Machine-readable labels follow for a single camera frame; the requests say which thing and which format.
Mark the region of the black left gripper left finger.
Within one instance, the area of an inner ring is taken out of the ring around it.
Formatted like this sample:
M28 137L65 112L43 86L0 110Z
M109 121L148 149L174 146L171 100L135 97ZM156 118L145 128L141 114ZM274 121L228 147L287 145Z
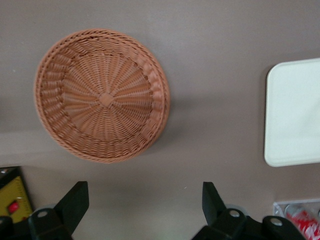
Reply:
M31 238L71 240L88 208L88 182L79 181L53 208L40 208L28 218Z

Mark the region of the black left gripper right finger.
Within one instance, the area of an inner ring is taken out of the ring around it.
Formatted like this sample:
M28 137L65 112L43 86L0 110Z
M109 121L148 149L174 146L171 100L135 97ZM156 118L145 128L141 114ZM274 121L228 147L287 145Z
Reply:
M247 217L236 209L228 208L212 182L202 185L202 211L207 225L193 237L194 240L249 240Z

